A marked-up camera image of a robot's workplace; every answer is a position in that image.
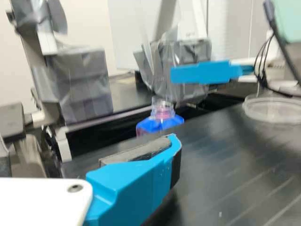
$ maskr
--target black cable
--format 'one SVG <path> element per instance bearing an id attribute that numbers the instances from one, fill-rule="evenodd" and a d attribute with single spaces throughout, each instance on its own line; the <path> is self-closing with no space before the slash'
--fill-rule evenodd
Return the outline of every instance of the black cable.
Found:
<path id="1" fill-rule="evenodd" d="M 266 77 L 266 73 L 265 73 L 265 65 L 266 65 L 266 60 L 267 60 L 267 56 L 268 56 L 268 52 L 269 52 L 270 43 L 271 43 L 273 37 L 274 37 L 274 34 L 268 40 L 266 40 L 264 42 L 264 44 L 262 45 L 262 47 L 260 48 L 260 50 L 259 50 L 259 52 L 256 56 L 255 63 L 254 63 L 254 75 L 256 76 L 257 81 L 259 82 L 259 84 L 263 88 L 266 88 L 266 89 L 271 90 L 275 93 L 281 94 L 285 97 L 293 97 L 292 94 L 288 94 L 288 93 L 273 89 L 268 85 L 268 81 L 267 81 L 267 77 Z M 263 62 L 263 70 L 262 70 L 263 76 L 261 77 L 261 64 L 262 64 L 262 60 L 263 60 L 264 50 L 265 50 L 267 45 L 268 45 L 268 47 L 267 47 L 266 55 L 265 55 L 264 62 Z M 258 70 L 258 74 L 257 74 L 256 73 L 256 64 L 257 64 L 257 60 L 258 60 L 258 57 L 259 57 L 260 54 L 261 54 L 261 59 L 260 59 L 260 65 L 259 65 L 259 70 Z"/>
<path id="2" fill-rule="evenodd" d="M 279 35 L 277 25 L 276 25 L 276 20 L 275 20 L 275 9 L 274 9 L 273 2 L 271 0 L 265 0 L 263 6 L 264 6 L 264 11 L 265 11 L 267 20 L 269 22 L 269 25 L 275 34 L 275 37 L 278 41 L 279 47 L 280 47 L 282 54 L 287 62 L 287 65 L 289 66 L 294 78 L 298 81 L 299 85 L 301 86 L 301 77 L 299 75 L 299 72 L 297 71 L 296 67 L 294 66 L 288 52 L 286 51 L 284 41 L 282 40 L 282 38 Z"/>

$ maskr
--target petri dish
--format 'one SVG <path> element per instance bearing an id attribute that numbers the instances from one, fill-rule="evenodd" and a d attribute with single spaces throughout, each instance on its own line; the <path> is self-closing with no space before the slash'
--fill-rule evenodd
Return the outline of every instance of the petri dish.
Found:
<path id="1" fill-rule="evenodd" d="M 301 124 L 301 99 L 278 95 L 252 94 L 243 103 L 246 115 L 252 119 L 282 124 Z"/>

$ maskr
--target black tabletop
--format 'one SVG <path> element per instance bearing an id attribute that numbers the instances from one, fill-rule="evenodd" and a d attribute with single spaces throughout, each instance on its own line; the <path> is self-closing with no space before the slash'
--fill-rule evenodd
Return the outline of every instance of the black tabletop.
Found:
<path id="1" fill-rule="evenodd" d="M 241 105 L 165 131 L 182 142 L 180 179 L 146 225 L 301 225 L 301 126 L 270 125 Z M 84 178 L 100 157 L 160 134 L 131 139 L 64 163 Z"/>
<path id="2" fill-rule="evenodd" d="M 132 73 L 110 77 L 113 114 L 151 105 L 152 93 Z"/>

